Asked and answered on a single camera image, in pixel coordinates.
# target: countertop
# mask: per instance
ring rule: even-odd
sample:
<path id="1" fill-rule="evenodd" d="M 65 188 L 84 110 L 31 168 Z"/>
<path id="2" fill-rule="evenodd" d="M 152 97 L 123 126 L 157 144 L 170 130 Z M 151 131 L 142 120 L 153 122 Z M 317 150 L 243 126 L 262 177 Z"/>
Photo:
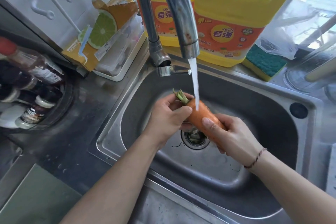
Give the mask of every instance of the countertop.
<path id="1" fill-rule="evenodd" d="M 135 61 L 147 51 L 148 44 L 145 41 Z M 167 48 L 167 51 L 174 53 L 176 49 Z M 242 65 L 221 69 L 254 76 Z M 92 139 L 102 129 L 109 111 L 128 84 L 132 71 L 133 69 L 130 69 L 120 82 L 110 81 L 94 73 L 90 73 L 85 79 L 77 78 L 75 80 L 78 89 L 76 97 L 60 122 L 48 131 L 25 135 L 15 134 L 12 136 L 13 140 L 23 148 L 23 154 L 36 156 L 37 163 L 41 167 L 80 194 L 84 194 L 111 167 L 90 154 L 87 149 Z M 271 83 L 287 87 L 282 79 L 283 72 L 272 79 Z M 336 142 L 334 137 L 336 134 L 336 108 L 328 100 L 323 90 L 310 95 L 321 99 L 324 103 L 319 147 L 323 149 L 325 154 L 319 156 L 312 153 L 311 156 L 316 159 L 314 165 L 319 166 L 321 174 L 323 174 L 329 165 L 331 145 Z M 326 179 L 326 177 L 323 179 L 311 177 L 311 180 L 322 189 L 325 189 Z M 130 223 L 224 223 L 205 212 L 197 216 L 193 211 L 188 210 L 193 207 L 196 208 L 191 203 L 188 206 L 178 205 L 144 186 Z"/>

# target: running water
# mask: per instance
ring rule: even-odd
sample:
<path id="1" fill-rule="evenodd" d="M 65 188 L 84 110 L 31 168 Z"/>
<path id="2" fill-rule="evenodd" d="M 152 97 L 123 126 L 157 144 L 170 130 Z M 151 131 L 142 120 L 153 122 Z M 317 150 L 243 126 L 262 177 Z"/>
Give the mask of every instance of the running water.
<path id="1" fill-rule="evenodd" d="M 197 62 L 196 58 L 188 59 L 188 61 L 191 69 L 192 83 L 194 85 L 196 111 L 198 111 L 198 106 L 200 104 L 200 95 L 198 93 Z"/>

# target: carrot top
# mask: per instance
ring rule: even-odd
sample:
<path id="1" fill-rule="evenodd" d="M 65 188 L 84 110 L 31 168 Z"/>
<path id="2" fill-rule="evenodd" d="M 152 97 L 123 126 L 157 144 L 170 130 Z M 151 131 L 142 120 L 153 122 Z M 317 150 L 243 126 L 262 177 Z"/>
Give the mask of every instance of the carrot top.
<path id="1" fill-rule="evenodd" d="M 178 92 L 175 92 L 176 97 L 184 104 L 186 105 L 189 102 L 189 99 L 187 99 L 186 95 L 183 93 L 183 91 L 180 89 Z"/>

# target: sponge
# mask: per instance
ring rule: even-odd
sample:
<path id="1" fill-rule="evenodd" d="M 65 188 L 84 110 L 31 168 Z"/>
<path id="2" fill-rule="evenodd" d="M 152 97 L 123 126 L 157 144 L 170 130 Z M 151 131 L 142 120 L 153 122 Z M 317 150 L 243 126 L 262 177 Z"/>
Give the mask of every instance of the sponge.
<path id="1" fill-rule="evenodd" d="M 280 56 L 264 52 L 255 44 L 247 53 L 242 64 L 268 82 L 283 69 L 287 62 Z"/>

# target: sink drain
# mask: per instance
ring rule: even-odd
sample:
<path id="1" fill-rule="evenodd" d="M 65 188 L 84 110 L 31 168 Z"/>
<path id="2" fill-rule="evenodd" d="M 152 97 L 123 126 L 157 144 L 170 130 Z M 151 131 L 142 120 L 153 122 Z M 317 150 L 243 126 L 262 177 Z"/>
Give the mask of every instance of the sink drain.
<path id="1" fill-rule="evenodd" d="M 193 128 L 191 132 L 181 131 L 181 138 L 183 143 L 193 150 L 201 150 L 210 143 L 210 140 L 196 128 Z"/>

